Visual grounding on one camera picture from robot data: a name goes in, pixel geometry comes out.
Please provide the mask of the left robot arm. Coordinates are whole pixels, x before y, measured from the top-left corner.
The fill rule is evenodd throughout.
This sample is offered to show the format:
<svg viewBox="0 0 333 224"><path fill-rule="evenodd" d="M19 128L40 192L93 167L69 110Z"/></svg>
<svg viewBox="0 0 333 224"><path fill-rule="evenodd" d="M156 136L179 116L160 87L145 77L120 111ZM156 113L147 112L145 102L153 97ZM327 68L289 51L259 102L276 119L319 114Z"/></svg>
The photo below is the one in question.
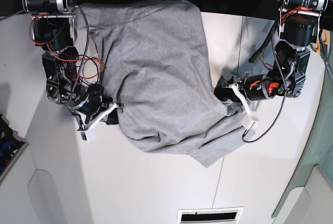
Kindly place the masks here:
<svg viewBox="0 0 333 224"><path fill-rule="evenodd" d="M215 96L225 102L240 102L239 92L246 100L261 101L275 96L296 98L305 83L309 62L309 47L315 44L320 52L322 13L332 0L280 0L279 14L265 41L252 54L248 62L264 59L264 50L272 47L273 64L263 61L268 72L260 75L246 74L230 80L221 79L214 90Z"/></svg>

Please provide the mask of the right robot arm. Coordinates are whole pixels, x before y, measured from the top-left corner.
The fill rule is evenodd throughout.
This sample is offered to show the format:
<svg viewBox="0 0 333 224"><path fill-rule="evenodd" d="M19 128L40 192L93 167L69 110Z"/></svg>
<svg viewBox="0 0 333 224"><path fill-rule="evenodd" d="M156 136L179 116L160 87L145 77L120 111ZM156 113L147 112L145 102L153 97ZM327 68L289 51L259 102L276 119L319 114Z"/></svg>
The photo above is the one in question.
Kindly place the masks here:
<svg viewBox="0 0 333 224"><path fill-rule="evenodd" d="M114 110L119 106L104 95L101 81L105 64L89 57L87 48L83 54L75 48L75 16L84 15L76 0L22 0L22 5L32 17L29 38L44 51L48 99L66 106L81 131L99 121L116 124Z"/></svg>

